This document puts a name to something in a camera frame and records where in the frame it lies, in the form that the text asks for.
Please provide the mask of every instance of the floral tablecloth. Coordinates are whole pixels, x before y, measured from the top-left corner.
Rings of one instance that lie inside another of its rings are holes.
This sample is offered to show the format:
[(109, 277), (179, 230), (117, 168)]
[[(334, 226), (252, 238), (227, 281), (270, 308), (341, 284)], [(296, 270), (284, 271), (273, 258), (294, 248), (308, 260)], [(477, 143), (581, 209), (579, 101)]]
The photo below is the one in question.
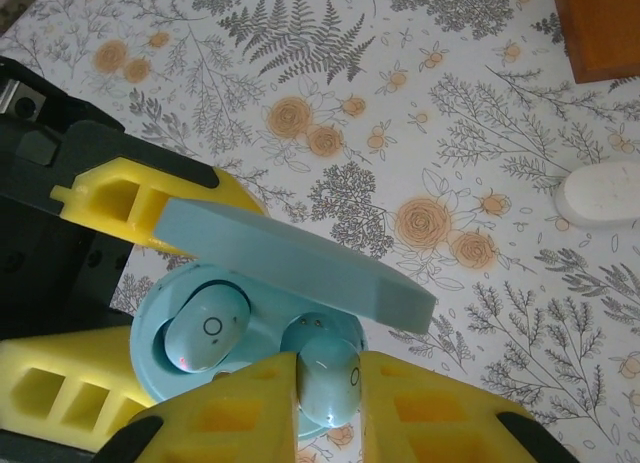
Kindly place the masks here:
[[(551, 195), (640, 159), (640, 80), (573, 84), (554, 11), (38, 0), (0, 52), (438, 296), (428, 335), (364, 321), (372, 349), (524, 404), (583, 462), (637, 463), (640, 228), (583, 231)], [(183, 262), (137, 248), (113, 304), (135, 311)], [(299, 461), (361, 458), (354, 420)]]

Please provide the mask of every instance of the white device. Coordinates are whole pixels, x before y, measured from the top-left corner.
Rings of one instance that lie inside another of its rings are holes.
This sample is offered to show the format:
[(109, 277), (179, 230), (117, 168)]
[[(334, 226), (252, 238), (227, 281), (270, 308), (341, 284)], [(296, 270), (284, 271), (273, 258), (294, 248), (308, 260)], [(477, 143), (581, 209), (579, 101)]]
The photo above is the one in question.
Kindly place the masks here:
[(555, 195), (556, 208), (570, 223), (614, 226), (640, 218), (640, 163), (617, 161), (571, 173)]

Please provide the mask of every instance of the orange wooden object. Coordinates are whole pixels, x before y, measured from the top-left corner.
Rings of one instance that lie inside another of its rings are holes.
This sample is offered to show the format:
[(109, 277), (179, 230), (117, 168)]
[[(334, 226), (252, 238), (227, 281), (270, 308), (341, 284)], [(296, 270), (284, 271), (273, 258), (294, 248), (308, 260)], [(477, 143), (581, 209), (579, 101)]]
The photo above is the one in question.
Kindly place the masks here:
[(640, 0), (556, 0), (576, 83), (640, 75)]

